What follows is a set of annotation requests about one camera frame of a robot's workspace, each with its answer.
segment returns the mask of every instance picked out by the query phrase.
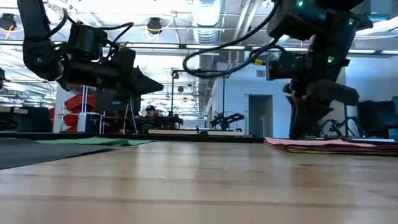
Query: table surface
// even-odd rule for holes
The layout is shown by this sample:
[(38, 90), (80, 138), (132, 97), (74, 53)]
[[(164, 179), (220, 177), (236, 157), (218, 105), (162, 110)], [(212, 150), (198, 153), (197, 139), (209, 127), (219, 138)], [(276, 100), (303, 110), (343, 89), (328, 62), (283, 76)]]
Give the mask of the table surface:
[(0, 170), (1, 223), (397, 223), (398, 159), (153, 142)]

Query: door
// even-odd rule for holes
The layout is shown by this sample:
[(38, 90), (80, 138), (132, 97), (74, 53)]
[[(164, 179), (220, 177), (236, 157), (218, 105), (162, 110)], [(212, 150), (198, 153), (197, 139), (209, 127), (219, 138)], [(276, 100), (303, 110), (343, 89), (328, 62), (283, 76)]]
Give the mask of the door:
[(273, 137), (272, 96), (249, 95), (249, 134), (255, 138)]

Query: ceiling duct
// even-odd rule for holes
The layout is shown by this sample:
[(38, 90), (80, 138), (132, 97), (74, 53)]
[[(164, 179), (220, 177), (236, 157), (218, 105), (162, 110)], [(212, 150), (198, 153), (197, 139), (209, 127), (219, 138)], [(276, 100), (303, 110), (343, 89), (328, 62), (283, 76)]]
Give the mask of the ceiling duct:
[[(194, 0), (193, 1), (193, 25), (206, 27), (206, 29), (196, 29), (193, 31), (193, 37), (198, 44), (217, 44), (220, 39), (220, 30), (209, 29), (209, 27), (219, 27), (222, 23), (222, 12), (224, 0)], [(214, 62), (214, 55), (201, 55), (199, 59), (199, 68), (211, 70)], [(199, 117), (204, 117), (208, 100), (210, 99), (211, 89), (214, 81), (199, 79)]]

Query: ceiling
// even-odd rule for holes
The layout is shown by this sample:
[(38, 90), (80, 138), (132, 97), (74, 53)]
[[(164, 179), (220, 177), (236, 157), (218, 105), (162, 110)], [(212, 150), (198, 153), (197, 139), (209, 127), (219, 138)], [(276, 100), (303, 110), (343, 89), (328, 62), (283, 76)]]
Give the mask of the ceiling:
[[(195, 12), (197, 2), (200, 0), (48, 0), (44, 1), (46, 12), (54, 28), (62, 17), (61, 8), (68, 9), (68, 15), (74, 19), (82, 21), (95, 27), (116, 26), (125, 22), (133, 21), (135, 26), (127, 32), (120, 43), (128, 41), (130, 43), (157, 43), (157, 44), (197, 44), (195, 35), (198, 32), (196, 25), (199, 20), (210, 19), (212, 13), (206, 11)], [(218, 39), (212, 44), (219, 44), (231, 41), (236, 32), (240, 13), (245, 1), (250, 0), (214, 0), (219, 1), (223, 6), (220, 11), (221, 18), (213, 27), (202, 28), (203, 30), (217, 30)], [(259, 0), (252, 0), (249, 5), (250, 14)], [(368, 0), (361, 6), (362, 11), (370, 11), (376, 14), (397, 16), (398, 3), (394, 0)], [(253, 18), (249, 20), (246, 16), (245, 22), (249, 22), (248, 28), (257, 26), (269, 14), (272, 4), (257, 5), (253, 12)], [(19, 14), (16, 0), (0, 2), (0, 13)], [(193, 13), (200, 13), (205, 17), (198, 18)], [(159, 36), (153, 36), (146, 31), (146, 22), (151, 17), (162, 19), (163, 27), (166, 27)], [(56, 83), (43, 83), (39, 77), (26, 69), (22, 61), (22, 46), (20, 42), (13, 40), (23, 40), (21, 19), (15, 17), (17, 22), (16, 32), (7, 33), (0, 30), (0, 41), (7, 39), (7, 44), (0, 44), (0, 67), (6, 71), (6, 78), (11, 83), (6, 83), (5, 88), (0, 90), (0, 102), (4, 105), (10, 104), (31, 104), (34, 106), (54, 106), (56, 96)], [(353, 44), (355, 49), (374, 49), (374, 50), (395, 50), (398, 49), (398, 21), (395, 23), (382, 24), (375, 26), (377, 29), (364, 34), (357, 34)], [(54, 42), (67, 41), (69, 36), (70, 24), (67, 23), (57, 34), (52, 37)], [(108, 38), (114, 39), (120, 30), (111, 30)], [(264, 45), (270, 41), (265, 32), (265, 28), (243, 42), (243, 45)], [(306, 42), (293, 39), (284, 39), (280, 43), (287, 47), (307, 47)], [(169, 95), (171, 95), (171, 70), (181, 69), (183, 57), (189, 50), (181, 49), (138, 49), (138, 56), (135, 65), (139, 66), (148, 77), (151, 77), (165, 85), (162, 92), (143, 96), (143, 107), (146, 104), (153, 104), (170, 109)], [(210, 64), (224, 58), (220, 52), (209, 55)], [(196, 57), (190, 60), (190, 67), (199, 67), (205, 61), (203, 57)], [(186, 73), (180, 73), (180, 79), (176, 80), (176, 93), (174, 105), (178, 107), (178, 112), (186, 116), (203, 116), (206, 111), (206, 102), (211, 96), (212, 80), (199, 80)], [(183, 87), (183, 93), (178, 92), (178, 87)]]

